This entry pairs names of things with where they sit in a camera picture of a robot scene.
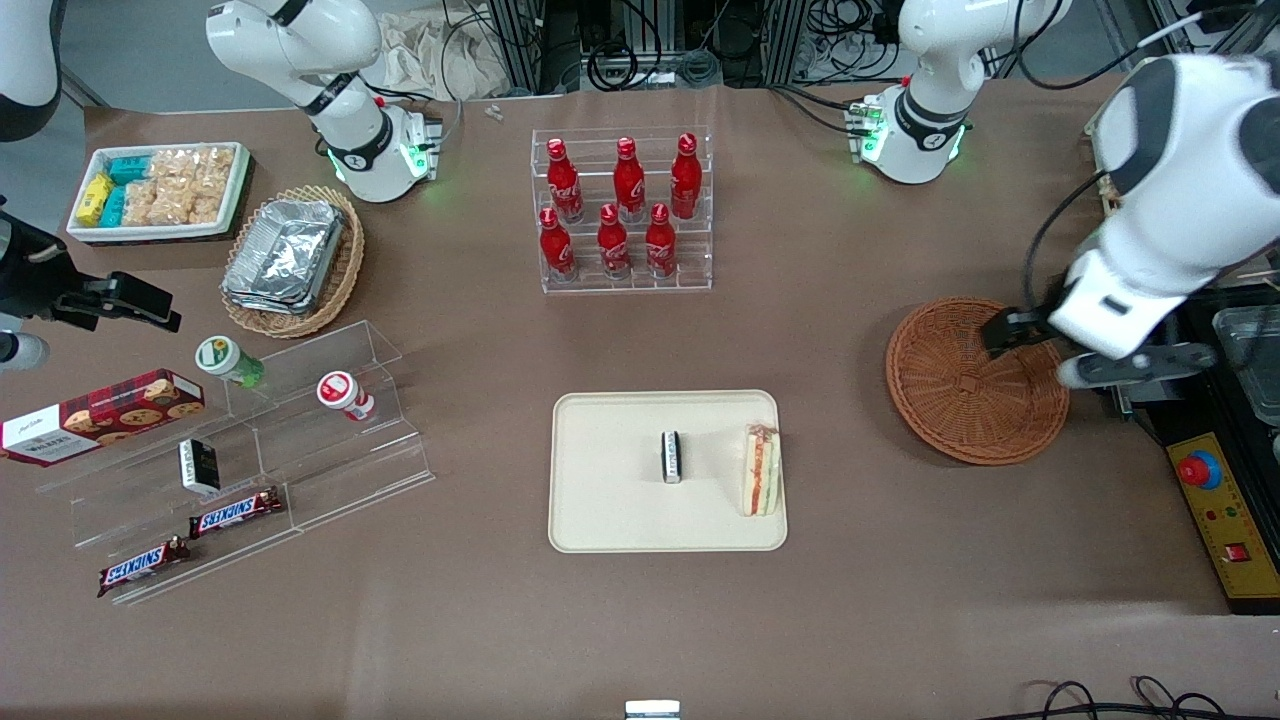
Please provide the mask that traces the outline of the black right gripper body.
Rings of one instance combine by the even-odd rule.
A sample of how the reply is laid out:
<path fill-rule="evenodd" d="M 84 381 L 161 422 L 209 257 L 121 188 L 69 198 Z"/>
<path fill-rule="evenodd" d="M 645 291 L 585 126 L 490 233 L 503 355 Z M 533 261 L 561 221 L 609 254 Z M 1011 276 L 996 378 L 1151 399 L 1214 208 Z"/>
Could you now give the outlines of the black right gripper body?
<path fill-rule="evenodd" d="M 58 307 L 97 278 L 78 270 L 65 243 L 8 213 L 1 214 L 1 313 L 19 319 L 69 322 Z"/>

